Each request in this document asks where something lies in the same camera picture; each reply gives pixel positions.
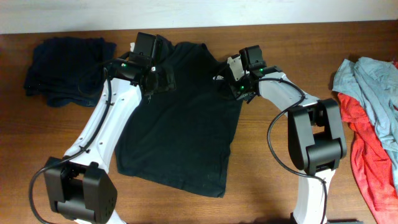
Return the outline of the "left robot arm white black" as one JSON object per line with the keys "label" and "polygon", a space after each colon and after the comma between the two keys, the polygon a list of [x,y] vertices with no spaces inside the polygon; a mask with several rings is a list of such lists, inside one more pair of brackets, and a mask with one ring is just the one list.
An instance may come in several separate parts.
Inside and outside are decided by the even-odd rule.
{"label": "left robot arm white black", "polygon": [[123,222],[111,157],[143,97],[176,88],[172,69],[160,63],[166,46],[161,36],[140,32],[126,54],[103,65],[103,89],[85,128],[61,159],[49,157],[39,171],[51,211],[77,223]]}

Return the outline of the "black Nike t-shirt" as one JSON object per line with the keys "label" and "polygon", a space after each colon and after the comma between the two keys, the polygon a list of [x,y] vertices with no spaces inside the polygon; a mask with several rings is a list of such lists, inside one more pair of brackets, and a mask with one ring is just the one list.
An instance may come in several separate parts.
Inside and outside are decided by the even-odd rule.
{"label": "black Nike t-shirt", "polygon": [[177,87],[134,110],[115,148],[118,172],[222,197],[242,107],[226,82],[231,70],[205,44],[162,43],[160,62],[172,68]]}

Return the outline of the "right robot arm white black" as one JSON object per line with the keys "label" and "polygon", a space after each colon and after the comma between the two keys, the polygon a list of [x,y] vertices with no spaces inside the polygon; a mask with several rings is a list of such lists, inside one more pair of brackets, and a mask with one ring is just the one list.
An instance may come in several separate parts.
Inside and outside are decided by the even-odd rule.
{"label": "right robot arm white black", "polygon": [[340,108],[329,98],[321,100],[291,82],[278,66],[267,66],[260,46],[243,48],[228,57],[226,78],[235,100],[250,102],[261,96],[273,103],[280,113],[267,129],[267,145],[271,143],[275,123],[287,117],[287,140],[290,160],[295,166],[281,166],[298,176],[298,195],[292,223],[328,223],[326,206],[331,180],[345,158],[347,146]]}

